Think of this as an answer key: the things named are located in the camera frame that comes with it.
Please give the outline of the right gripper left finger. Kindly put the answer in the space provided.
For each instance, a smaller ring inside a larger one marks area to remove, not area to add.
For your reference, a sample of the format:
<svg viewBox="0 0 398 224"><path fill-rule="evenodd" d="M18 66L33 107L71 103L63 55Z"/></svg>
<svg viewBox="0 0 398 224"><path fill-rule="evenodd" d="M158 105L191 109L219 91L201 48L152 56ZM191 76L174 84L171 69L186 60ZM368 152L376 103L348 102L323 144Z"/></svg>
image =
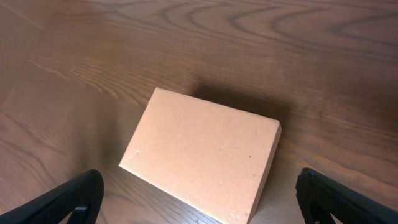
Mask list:
<svg viewBox="0 0 398 224"><path fill-rule="evenodd" d="M98 170L82 175L1 215L1 223L94 224L104 196L104 181Z"/></svg>

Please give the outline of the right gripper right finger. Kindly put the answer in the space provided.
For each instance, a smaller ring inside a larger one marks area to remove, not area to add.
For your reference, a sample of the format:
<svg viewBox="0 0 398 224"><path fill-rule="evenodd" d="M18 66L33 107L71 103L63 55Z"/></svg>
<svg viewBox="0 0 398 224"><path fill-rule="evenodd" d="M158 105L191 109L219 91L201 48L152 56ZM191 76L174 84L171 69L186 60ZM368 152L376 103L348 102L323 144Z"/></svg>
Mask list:
<svg viewBox="0 0 398 224"><path fill-rule="evenodd" d="M296 183L296 197L306 224L397 223L397 212L308 167Z"/></svg>

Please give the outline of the brown cardboard box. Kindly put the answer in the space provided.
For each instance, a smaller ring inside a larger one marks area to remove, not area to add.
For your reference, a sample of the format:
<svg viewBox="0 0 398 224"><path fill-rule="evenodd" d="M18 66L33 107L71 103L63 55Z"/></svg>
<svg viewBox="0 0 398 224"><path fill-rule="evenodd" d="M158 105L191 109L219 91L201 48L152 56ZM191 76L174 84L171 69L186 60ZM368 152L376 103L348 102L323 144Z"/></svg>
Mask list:
<svg viewBox="0 0 398 224"><path fill-rule="evenodd" d="M281 131L277 120L156 88L120 166L221 223L249 223Z"/></svg>

